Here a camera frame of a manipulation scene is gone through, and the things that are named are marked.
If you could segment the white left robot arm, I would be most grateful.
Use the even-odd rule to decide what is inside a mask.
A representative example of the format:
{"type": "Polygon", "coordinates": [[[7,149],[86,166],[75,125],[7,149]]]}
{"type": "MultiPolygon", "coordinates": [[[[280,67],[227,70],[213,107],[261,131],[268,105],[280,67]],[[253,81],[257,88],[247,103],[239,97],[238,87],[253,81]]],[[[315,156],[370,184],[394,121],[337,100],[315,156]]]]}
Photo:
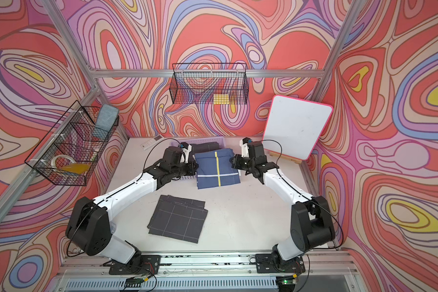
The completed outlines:
{"type": "Polygon", "coordinates": [[[161,159],[123,186],[93,199],[77,200],[66,237],[88,256],[104,256],[129,264],[137,248],[114,235],[113,219],[140,198],[193,173],[198,166],[189,159],[191,151],[192,146],[187,143],[170,146],[161,159]]]}

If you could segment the white remote control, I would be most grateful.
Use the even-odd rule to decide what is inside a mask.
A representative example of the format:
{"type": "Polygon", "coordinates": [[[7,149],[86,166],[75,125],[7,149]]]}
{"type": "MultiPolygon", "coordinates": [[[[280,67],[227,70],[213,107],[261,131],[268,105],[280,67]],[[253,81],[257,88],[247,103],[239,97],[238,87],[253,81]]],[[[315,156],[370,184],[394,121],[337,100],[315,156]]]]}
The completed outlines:
{"type": "Polygon", "coordinates": [[[150,138],[148,141],[144,142],[141,147],[143,150],[149,150],[154,147],[158,142],[162,141],[164,137],[162,135],[156,135],[153,138],[150,138]]]}

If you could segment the dark grey checked pillowcase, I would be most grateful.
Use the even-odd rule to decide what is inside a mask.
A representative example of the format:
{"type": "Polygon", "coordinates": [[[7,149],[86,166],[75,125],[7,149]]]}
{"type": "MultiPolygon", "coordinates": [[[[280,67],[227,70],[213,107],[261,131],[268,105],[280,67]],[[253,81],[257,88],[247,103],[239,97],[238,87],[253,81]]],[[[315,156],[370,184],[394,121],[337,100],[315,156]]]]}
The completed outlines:
{"type": "Polygon", "coordinates": [[[192,153],[206,153],[214,150],[220,150],[220,144],[218,142],[207,142],[202,144],[191,144],[192,153]]]}

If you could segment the dark grey grid pillowcase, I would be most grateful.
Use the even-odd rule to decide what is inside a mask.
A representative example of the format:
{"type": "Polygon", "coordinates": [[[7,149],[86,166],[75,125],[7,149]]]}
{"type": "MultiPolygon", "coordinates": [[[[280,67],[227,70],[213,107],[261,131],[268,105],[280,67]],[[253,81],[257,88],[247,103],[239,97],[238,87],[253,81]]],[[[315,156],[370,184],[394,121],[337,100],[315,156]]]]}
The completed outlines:
{"type": "Polygon", "coordinates": [[[161,195],[147,228],[149,234],[198,243],[208,210],[200,200],[161,195]]]}

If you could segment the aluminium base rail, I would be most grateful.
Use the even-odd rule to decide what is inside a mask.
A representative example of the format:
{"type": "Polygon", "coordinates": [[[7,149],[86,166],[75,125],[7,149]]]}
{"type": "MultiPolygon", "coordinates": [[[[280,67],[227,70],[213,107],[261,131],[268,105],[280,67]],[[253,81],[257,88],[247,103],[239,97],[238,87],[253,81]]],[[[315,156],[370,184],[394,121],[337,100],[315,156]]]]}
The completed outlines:
{"type": "Polygon", "coordinates": [[[130,270],[103,257],[64,260],[48,292],[366,292],[354,258],[314,251],[289,273],[258,263],[259,251],[152,252],[149,264],[130,270]]]}

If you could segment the grey blue sponge block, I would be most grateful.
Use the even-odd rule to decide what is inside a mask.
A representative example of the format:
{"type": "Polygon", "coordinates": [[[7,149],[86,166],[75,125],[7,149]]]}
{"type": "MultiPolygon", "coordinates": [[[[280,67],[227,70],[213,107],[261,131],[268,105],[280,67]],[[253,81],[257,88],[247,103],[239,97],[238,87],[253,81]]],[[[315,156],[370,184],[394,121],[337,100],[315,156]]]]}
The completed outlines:
{"type": "Polygon", "coordinates": [[[103,131],[110,131],[117,121],[119,109],[109,104],[104,104],[99,110],[95,127],[103,131]]]}

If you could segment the white tape roll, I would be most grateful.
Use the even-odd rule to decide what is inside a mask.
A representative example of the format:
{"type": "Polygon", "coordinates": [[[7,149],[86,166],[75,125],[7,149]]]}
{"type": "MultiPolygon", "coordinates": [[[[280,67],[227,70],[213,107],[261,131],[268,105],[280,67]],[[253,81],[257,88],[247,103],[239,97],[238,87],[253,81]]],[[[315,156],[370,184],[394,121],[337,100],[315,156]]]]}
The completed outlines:
{"type": "Polygon", "coordinates": [[[56,155],[51,159],[51,167],[53,169],[63,169],[74,163],[75,160],[69,155],[56,155]]]}

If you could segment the wooden whiteboard stand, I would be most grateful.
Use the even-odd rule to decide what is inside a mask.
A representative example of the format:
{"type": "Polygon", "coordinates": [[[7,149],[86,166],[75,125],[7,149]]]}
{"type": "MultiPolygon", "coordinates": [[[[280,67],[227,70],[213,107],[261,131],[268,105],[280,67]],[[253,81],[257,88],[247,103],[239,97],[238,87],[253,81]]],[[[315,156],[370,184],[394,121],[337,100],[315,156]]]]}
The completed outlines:
{"type": "Polygon", "coordinates": [[[273,156],[273,157],[276,157],[277,160],[279,160],[279,159],[284,159],[284,160],[287,160],[287,161],[292,161],[292,162],[295,163],[295,164],[301,164],[301,163],[302,163],[302,160],[301,160],[301,159],[293,158],[293,157],[291,157],[291,156],[284,155],[284,154],[280,154],[280,153],[277,153],[277,152],[272,152],[272,151],[270,151],[270,152],[269,152],[269,155],[271,155],[271,156],[273,156]]]}

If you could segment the purple plastic basket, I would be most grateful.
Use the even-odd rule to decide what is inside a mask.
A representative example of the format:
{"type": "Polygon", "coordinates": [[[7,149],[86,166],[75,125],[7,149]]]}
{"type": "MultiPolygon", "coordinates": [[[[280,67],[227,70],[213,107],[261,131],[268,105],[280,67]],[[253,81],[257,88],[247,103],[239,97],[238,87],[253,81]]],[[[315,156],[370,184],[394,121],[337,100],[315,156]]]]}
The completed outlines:
{"type": "MultiPolygon", "coordinates": [[[[223,136],[217,136],[217,137],[197,137],[197,138],[185,138],[185,139],[180,139],[179,140],[181,143],[185,142],[188,144],[208,144],[208,143],[213,143],[216,142],[219,145],[219,148],[225,148],[225,137],[223,136]]],[[[171,146],[178,146],[178,143],[171,142],[170,143],[171,146]]],[[[192,151],[189,154],[189,163],[191,162],[196,162],[194,159],[194,147],[192,147],[192,151]]],[[[194,175],[186,175],[186,176],[182,176],[179,180],[194,180],[196,179],[196,173],[194,173],[194,175]]]]}

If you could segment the pink framed whiteboard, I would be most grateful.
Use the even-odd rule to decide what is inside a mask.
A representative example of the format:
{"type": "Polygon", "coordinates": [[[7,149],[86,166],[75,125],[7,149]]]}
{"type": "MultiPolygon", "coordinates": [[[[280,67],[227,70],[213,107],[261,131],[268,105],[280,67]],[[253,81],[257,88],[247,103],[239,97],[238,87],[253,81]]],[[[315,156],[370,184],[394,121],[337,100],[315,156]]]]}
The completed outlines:
{"type": "Polygon", "coordinates": [[[301,161],[308,159],[332,113],[331,105],[274,96],[264,130],[264,149],[301,161]]]}

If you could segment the yellow sponge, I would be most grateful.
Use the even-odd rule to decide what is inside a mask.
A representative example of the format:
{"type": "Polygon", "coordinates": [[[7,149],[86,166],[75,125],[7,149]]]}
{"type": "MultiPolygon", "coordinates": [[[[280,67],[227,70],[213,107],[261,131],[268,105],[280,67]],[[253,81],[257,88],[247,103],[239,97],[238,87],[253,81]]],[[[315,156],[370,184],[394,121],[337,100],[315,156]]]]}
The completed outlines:
{"type": "Polygon", "coordinates": [[[229,105],[230,97],[228,94],[213,94],[214,105],[229,105]]]}

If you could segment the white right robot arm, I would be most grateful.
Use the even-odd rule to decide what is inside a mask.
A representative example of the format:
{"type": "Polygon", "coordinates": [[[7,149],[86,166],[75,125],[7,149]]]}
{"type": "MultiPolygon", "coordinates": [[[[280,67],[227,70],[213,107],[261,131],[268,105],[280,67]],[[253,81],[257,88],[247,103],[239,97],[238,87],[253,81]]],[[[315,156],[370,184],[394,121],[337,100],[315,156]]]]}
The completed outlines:
{"type": "Polygon", "coordinates": [[[290,207],[290,235],[272,248],[269,255],[256,254],[260,273],[289,273],[304,271],[302,256],[335,240],[334,223],[328,201],[313,196],[291,182],[279,166],[270,162],[261,141],[246,137],[240,142],[241,154],[230,159],[232,168],[243,170],[268,187],[290,207]]]}

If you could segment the navy yellow striped pillowcase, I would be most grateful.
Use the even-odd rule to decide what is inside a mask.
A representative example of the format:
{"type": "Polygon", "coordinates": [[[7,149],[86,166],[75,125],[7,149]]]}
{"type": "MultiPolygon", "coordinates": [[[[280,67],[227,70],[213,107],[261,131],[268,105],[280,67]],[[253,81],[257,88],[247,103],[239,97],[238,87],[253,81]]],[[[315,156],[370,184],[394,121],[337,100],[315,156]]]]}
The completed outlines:
{"type": "Polygon", "coordinates": [[[230,148],[195,154],[194,158],[198,164],[197,188],[208,189],[240,184],[239,172],[230,162],[233,157],[234,152],[230,148]]]}

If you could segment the yellow flat card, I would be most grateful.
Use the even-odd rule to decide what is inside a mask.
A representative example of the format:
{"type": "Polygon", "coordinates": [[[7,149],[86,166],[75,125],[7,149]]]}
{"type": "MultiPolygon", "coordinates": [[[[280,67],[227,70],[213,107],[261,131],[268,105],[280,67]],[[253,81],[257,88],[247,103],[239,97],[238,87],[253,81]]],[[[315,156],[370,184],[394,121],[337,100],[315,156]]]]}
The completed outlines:
{"type": "Polygon", "coordinates": [[[67,173],[75,174],[75,175],[83,175],[88,170],[90,170],[90,168],[91,168],[90,164],[72,163],[72,164],[63,166],[60,170],[67,172],[67,173]]]}

